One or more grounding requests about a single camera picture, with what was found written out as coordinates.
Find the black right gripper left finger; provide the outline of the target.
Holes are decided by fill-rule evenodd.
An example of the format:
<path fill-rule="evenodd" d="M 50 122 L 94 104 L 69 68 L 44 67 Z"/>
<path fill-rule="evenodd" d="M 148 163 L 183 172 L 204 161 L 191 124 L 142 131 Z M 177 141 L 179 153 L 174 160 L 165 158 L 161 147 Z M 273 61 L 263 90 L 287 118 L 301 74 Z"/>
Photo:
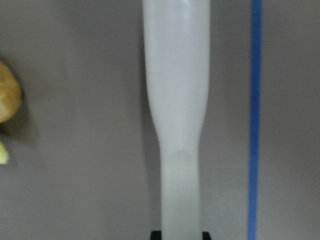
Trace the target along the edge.
<path fill-rule="evenodd" d="M 150 233 L 150 240 L 162 240 L 162 232 L 161 231 L 152 231 Z"/>

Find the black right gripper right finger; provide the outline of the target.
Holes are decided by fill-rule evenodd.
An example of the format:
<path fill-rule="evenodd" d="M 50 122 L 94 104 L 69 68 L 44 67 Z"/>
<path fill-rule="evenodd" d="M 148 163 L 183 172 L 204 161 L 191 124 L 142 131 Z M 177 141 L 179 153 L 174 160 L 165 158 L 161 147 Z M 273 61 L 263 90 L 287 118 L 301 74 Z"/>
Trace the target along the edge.
<path fill-rule="evenodd" d="M 202 240 L 212 240 L 212 237 L 208 231 L 202 232 Z"/>

